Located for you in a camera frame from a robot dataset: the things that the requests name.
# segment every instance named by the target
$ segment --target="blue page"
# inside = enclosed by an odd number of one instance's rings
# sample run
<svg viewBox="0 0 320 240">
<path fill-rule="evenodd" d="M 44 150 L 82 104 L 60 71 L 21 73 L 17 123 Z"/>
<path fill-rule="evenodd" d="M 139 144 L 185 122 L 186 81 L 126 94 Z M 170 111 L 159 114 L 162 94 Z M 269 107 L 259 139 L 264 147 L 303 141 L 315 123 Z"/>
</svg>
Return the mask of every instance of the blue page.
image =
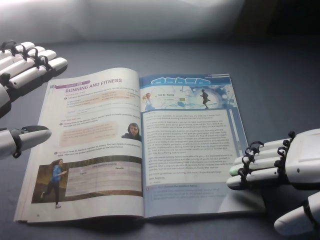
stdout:
<svg viewBox="0 0 320 240">
<path fill-rule="evenodd" d="M 263 211 L 258 192 L 226 184 L 248 146 L 228 74 L 141 77 L 140 97 L 146 218 Z"/>
</svg>

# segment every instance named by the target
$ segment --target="woman in blue jacket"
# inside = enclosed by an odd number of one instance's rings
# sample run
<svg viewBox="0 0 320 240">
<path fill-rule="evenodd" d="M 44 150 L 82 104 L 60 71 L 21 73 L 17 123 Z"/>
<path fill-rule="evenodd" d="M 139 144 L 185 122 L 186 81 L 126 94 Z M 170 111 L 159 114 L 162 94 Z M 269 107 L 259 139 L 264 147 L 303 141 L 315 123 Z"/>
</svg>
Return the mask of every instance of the woman in blue jacket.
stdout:
<svg viewBox="0 0 320 240">
<path fill-rule="evenodd" d="M 61 167 L 64 161 L 62 159 L 58 159 L 52 163 L 53 165 L 53 171 L 52 171 L 52 177 L 50 182 L 48 183 L 47 190 L 44 191 L 41 194 L 41 198 L 44 196 L 47 196 L 51 193 L 52 189 L 54 189 L 54 194 L 55 194 L 55 208 L 59 209 L 61 206 L 58 204 L 59 202 L 59 183 L 61 179 L 61 175 L 66 174 L 67 171 L 61 172 Z"/>
</svg>

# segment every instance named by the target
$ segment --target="open book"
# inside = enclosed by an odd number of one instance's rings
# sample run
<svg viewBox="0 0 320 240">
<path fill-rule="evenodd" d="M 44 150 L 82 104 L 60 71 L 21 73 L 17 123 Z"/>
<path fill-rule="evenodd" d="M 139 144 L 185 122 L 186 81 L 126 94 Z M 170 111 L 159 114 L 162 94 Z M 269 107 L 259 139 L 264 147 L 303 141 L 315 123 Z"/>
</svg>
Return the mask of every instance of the open book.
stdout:
<svg viewBox="0 0 320 240">
<path fill-rule="evenodd" d="M 228 74 L 127 68 L 48 83 L 15 220 L 259 213 L 226 180 L 247 141 Z"/>
</svg>

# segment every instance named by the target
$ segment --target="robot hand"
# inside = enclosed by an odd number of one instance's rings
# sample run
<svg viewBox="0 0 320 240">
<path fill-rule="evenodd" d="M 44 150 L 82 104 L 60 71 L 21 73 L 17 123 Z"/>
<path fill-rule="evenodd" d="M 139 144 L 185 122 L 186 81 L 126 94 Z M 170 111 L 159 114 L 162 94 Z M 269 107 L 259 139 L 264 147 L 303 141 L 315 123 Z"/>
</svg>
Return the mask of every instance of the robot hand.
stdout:
<svg viewBox="0 0 320 240">
<path fill-rule="evenodd" d="M 12 102 L 67 69 L 67 60 L 56 57 L 57 54 L 54 51 L 35 46 L 32 42 L 16 44 L 13 40 L 9 40 L 2 44 L 0 48 L 0 118 L 11 110 Z M 45 142 L 50 136 L 50 130 L 44 126 L 26 126 L 11 131 L 0 128 L 2 142 L 0 159 L 10 155 L 18 158 L 22 151 Z"/>
<path fill-rule="evenodd" d="M 299 190 L 320 190 L 320 129 L 288 135 L 287 139 L 250 144 L 230 169 L 228 187 L 244 190 L 290 184 Z M 282 235 L 294 235 L 318 231 L 319 223 L 317 192 L 303 206 L 276 220 L 274 228 Z"/>
</svg>

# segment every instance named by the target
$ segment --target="dark tabletop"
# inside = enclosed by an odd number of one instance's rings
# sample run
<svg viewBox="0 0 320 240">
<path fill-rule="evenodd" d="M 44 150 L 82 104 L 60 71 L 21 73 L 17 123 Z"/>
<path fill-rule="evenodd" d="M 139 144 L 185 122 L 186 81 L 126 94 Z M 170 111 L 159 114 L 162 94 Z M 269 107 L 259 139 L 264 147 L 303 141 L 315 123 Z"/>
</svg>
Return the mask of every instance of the dark tabletop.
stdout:
<svg viewBox="0 0 320 240">
<path fill-rule="evenodd" d="M 124 67 L 152 74 L 229 73 L 247 141 L 268 142 L 320 128 L 320 47 L 316 38 L 166 43 L 73 43 L 46 45 L 68 61 L 59 78 L 73 78 Z M 19 98 L 0 120 L 1 128 L 36 125 L 43 85 Z M 314 191 L 290 186 L 265 189 L 265 215 L 163 218 L 155 222 L 103 217 L 68 223 L 13 222 L 30 151 L 0 161 L 0 238 L 21 240 L 316 239 L 314 234 L 283 237 L 273 227 Z"/>
</svg>

